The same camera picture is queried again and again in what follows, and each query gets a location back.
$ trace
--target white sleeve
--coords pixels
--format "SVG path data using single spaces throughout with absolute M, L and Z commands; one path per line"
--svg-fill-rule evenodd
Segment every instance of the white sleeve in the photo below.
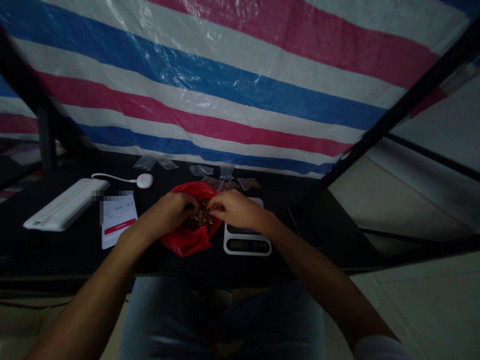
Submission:
M 353 351 L 355 360 L 413 360 L 407 348 L 398 341 L 381 335 L 360 340 Z

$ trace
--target black metal frame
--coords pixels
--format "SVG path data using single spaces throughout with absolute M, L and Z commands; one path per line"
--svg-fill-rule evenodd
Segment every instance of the black metal frame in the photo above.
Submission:
M 315 203 L 326 189 L 360 157 L 377 144 L 383 137 L 393 140 L 419 154 L 422 154 L 442 165 L 463 174 L 470 179 L 480 181 L 480 174 L 433 151 L 425 149 L 389 131 L 402 121 L 421 101 L 450 76 L 463 63 L 467 62 L 480 48 L 480 18 L 476 19 L 463 36 L 428 70 L 421 79 L 378 121 L 378 123 L 355 144 L 350 154 L 341 160 L 320 181 L 316 192 L 309 197 L 310 204 Z M 0 31 L 0 73 L 25 101 L 39 120 L 40 147 L 42 166 L 45 171 L 56 166 L 55 138 L 67 148 L 71 154 L 84 157 L 85 147 L 80 141 L 81 132 L 65 118 L 52 102 L 42 86 L 42 82 L 18 55 L 15 46 L 8 39 L 4 30 Z M 406 254 L 391 257 L 392 266 L 426 261 L 443 256 L 452 256 L 462 252 L 480 250 L 480 235 L 447 242 L 435 242 L 409 236 L 390 234 L 383 231 L 363 229 L 365 233 L 380 235 L 399 241 L 424 245 L 423 248 Z
M 47 172 L 56 167 L 55 139 L 58 139 L 70 154 L 81 154 L 85 149 L 80 140 L 82 133 L 62 115 L 42 82 L 20 57 L 2 28 L 0 54 L 1 75 L 37 116 L 43 171 Z
M 383 115 L 376 125 L 356 143 L 350 154 L 341 160 L 319 183 L 318 190 L 328 188 L 368 150 L 387 136 L 395 125 L 402 121 L 446 78 L 467 62 L 480 49 L 480 17 L 476 19 L 462 37 L 443 55 L 410 90 Z

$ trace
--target jeans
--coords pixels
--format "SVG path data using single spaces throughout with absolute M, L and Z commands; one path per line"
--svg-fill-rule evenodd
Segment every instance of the jeans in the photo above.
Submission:
M 136 279 L 119 358 L 216 359 L 202 340 L 203 311 L 182 277 Z M 232 359 L 322 359 L 323 313 L 298 281 L 236 301 L 218 322 L 223 342 L 245 339 Z

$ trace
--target white stripe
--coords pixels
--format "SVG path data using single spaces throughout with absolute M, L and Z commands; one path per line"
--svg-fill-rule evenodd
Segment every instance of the white stripe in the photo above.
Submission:
M 165 157 L 168 157 L 169 159 L 172 160 L 178 160 L 178 161 L 184 161 L 184 162 L 190 162 L 190 163 L 198 163 L 198 164 L 207 164 L 207 165 L 213 165 L 213 166 L 221 166 L 225 165 L 225 162 L 221 161 L 205 161 L 202 159 L 200 156 L 197 155 L 186 155 L 186 154 L 166 154 L 163 152 L 158 152 L 158 151 L 150 151 L 150 150 L 144 150 L 138 146 L 112 146 L 112 145 L 105 145 L 105 144 L 95 144 L 95 146 L 102 151 L 110 151 L 114 153 L 123 153 L 123 154 L 131 154 L 131 155 L 145 155 L 145 154 L 157 154 L 157 155 L 163 155 Z M 321 179 L 325 175 L 324 174 L 319 174 L 316 172 L 309 172 L 308 174 L 300 174 L 298 172 L 290 171 L 290 170 L 277 170 L 277 169 L 271 169 L 268 167 L 256 167 L 256 166 L 245 166 L 245 165 L 235 165 L 236 169 L 245 169 L 245 170 L 253 170 L 253 171 L 260 171 L 264 173 L 273 173 L 273 174 L 282 174 L 282 175 L 290 175 L 290 176 L 296 176 L 296 177 L 301 177 L 301 178 L 313 178 L 313 179 Z
M 26 134 L 20 134 L 20 133 L 0 133 L 0 138 L 5 138 L 5 139 L 16 139 L 16 140 L 28 140 L 28 141 L 39 141 L 39 135 L 38 134 L 32 134 L 32 133 L 26 133 Z
M 365 133 L 343 125 L 310 121 L 220 97 L 152 81 L 137 72 L 100 63 L 91 57 L 31 41 L 13 38 L 30 65 L 43 73 L 83 79 L 124 93 L 146 96 L 173 109 L 228 120 L 252 128 L 355 144 Z
M 384 109 L 406 90 L 325 65 L 252 36 L 143 0 L 42 0 L 154 43 L 278 81 Z
M 34 112 L 19 97 L 0 96 L 0 114 L 18 114 L 37 118 Z
M 361 28 L 413 40 L 443 55 L 471 20 L 438 0 L 305 0 Z
M 145 134 L 159 138 L 187 140 L 203 149 L 211 149 L 245 156 L 293 159 L 315 165 L 321 165 L 324 163 L 334 164 L 341 157 L 341 155 L 331 157 L 318 153 L 284 147 L 242 144 L 239 142 L 220 140 L 186 132 L 178 125 L 125 116 L 121 112 L 110 109 L 86 108 L 71 105 L 64 105 L 64 107 L 65 110 L 72 116 L 72 118 L 77 123 L 82 125 L 88 125 L 91 127 L 114 126 L 123 129 L 129 129 L 137 134 Z
M 445 79 L 440 87 L 448 95 L 452 95 L 463 85 L 476 78 L 480 74 L 480 67 L 472 63 L 464 64 L 459 67 L 453 74 Z

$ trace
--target white cable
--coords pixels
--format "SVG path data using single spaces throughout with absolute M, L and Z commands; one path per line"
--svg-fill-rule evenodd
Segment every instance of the white cable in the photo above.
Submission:
M 120 180 L 120 181 L 124 181 L 126 183 L 136 183 L 137 180 L 125 180 L 125 179 L 122 179 L 122 178 L 119 178 L 119 177 L 116 177 L 116 176 L 113 176 L 113 175 L 108 175 L 108 174 L 104 174 L 104 173 L 101 173 L 101 172 L 96 172 L 94 174 L 91 175 L 91 178 L 92 179 L 95 179 L 96 176 L 106 176 L 108 178 L 114 178 L 114 179 L 117 179 L 117 180 Z

